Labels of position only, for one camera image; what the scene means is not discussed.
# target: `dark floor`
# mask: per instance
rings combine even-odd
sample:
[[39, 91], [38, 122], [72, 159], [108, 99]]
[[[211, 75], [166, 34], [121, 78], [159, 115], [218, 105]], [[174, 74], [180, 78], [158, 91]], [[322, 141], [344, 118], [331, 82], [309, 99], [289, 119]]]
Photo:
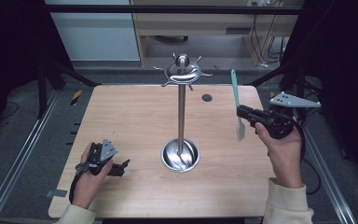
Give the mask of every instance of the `dark floor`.
[[[163, 75], [151, 67], [153, 65], [168, 67], [173, 63], [172, 53], [178, 50], [188, 54], [192, 61], [202, 56], [201, 69], [213, 73], [213, 78], [201, 78], [197, 84], [230, 84], [230, 68], [238, 70], [240, 83], [248, 83], [277, 66], [277, 64], [271, 64], [269, 68], [254, 67], [240, 37], [225, 39], [191, 36], [187, 42], [172, 41], [163, 37], [152, 38], [144, 67], [126, 65], [119, 67], [118, 70], [89, 70], [86, 66], [78, 71], [85, 77], [102, 83], [162, 84], [165, 80]], [[71, 144], [75, 141], [78, 124], [82, 120], [93, 90], [92, 87], [87, 87], [67, 75], [63, 77], [67, 83], [62, 91], [48, 91], [49, 96], [58, 94], [57, 103], [43, 131], [37, 136], [33, 151], [22, 167], [21, 175], [0, 211], [0, 223], [53, 222], [53, 219], [48, 217], [51, 198], [46, 194], [48, 190], [56, 189]], [[271, 91], [280, 91], [277, 85], [279, 80], [280, 77], [275, 77], [257, 87], [264, 106], [269, 104]], [[78, 90], [82, 90], [82, 93], [77, 104], [70, 105], [74, 93]], [[311, 100], [317, 100], [313, 95], [311, 97]], [[37, 122], [37, 114], [38, 95], [35, 81], [20, 86], [10, 93], [7, 108], [2, 115], [7, 118], [0, 119], [0, 186]], [[310, 114], [306, 126], [358, 223], [358, 165], [356, 161], [345, 160], [341, 157], [339, 143], [323, 114], [319, 112]], [[309, 154], [306, 158], [312, 161]], [[309, 190], [315, 189], [316, 175], [306, 163], [302, 164], [302, 174]], [[331, 202], [324, 186], [317, 193], [309, 196], [309, 205], [315, 211], [314, 223], [353, 223], [340, 220]], [[257, 218], [240, 218], [241, 220], [242, 222], [245, 220], [246, 223], [258, 222]], [[221, 223], [237, 222], [224, 220]]]

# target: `metal rail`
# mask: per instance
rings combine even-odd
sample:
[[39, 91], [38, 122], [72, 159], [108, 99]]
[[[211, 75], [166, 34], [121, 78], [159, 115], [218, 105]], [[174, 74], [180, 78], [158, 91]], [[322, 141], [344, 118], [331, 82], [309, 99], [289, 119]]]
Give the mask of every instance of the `metal rail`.
[[319, 152], [319, 149], [316, 146], [316, 143], [313, 140], [309, 129], [307, 128], [307, 126], [305, 126], [303, 130], [304, 134], [307, 136], [306, 143], [308, 145], [309, 155], [312, 157], [315, 167], [321, 175], [322, 182], [324, 183], [324, 188], [327, 192], [327, 195], [330, 197], [330, 201], [336, 210], [339, 220], [341, 221], [341, 223], [355, 224], [356, 220], [351, 212], [351, 209], [348, 207], [348, 204], [345, 201], [345, 198], [342, 195], [342, 192], [339, 189], [336, 180], [334, 179], [326, 163], [324, 162], [324, 158]]
[[319, 8], [303, 7], [220, 7], [220, 6], [122, 6], [122, 5], [25, 5], [23, 9], [65, 13], [171, 13], [171, 14], [250, 14], [311, 15]]
[[10, 192], [13, 190], [17, 180], [19, 179], [21, 171], [25, 163], [27, 162], [29, 156], [31, 155], [34, 149], [34, 145], [37, 142], [37, 139], [45, 128], [45, 125], [51, 115], [51, 111], [56, 105], [59, 95], [60, 91], [53, 92], [49, 100], [48, 110], [41, 119], [38, 119], [36, 121], [36, 124], [34, 125], [33, 129], [31, 130], [31, 133], [29, 134], [27, 140], [22, 146], [22, 149], [17, 156], [17, 159], [14, 161], [9, 172], [7, 173], [7, 176], [5, 177], [5, 180], [0, 187], [0, 212], [5, 205], [5, 202], [7, 201]]

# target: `wooden tabletop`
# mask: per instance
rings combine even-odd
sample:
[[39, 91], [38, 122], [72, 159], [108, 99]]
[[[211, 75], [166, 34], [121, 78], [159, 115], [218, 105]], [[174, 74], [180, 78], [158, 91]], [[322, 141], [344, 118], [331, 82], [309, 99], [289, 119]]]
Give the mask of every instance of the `wooden tabletop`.
[[[97, 217], [261, 217], [273, 176], [267, 148], [249, 122], [237, 140], [232, 86], [186, 88], [185, 138], [200, 148], [200, 163], [187, 173], [168, 170], [164, 144], [178, 137], [178, 87], [98, 86], [81, 122], [57, 189], [68, 190], [89, 142], [106, 137], [118, 149], [115, 163], [130, 159], [122, 177], [108, 176], [89, 208]], [[202, 100], [210, 94], [211, 102]], [[239, 86], [240, 104], [261, 109], [254, 87]], [[54, 197], [48, 213], [69, 204]]]

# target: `person's right hand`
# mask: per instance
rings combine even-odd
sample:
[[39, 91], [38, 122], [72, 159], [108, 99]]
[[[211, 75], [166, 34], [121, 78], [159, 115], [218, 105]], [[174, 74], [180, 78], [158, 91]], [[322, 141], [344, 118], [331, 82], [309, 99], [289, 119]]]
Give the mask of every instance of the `person's right hand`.
[[268, 148], [269, 159], [276, 175], [276, 184], [290, 189], [302, 188], [301, 135], [296, 128], [283, 139], [274, 139], [263, 124], [255, 124], [258, 137]]

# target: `white sleeve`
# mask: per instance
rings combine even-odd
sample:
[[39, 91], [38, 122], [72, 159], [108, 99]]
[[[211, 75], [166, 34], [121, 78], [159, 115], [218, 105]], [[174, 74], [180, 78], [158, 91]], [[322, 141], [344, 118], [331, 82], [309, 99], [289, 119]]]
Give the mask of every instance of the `white sleeve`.
[[94, 219], [94, 212], [69, 204], [56, 224], [92, 224], [94, 223]]
[[268, 181], [268, 200], [263, 224], [312, 223], [313, 210], [308, 208], [307, 187], [289, 189]]

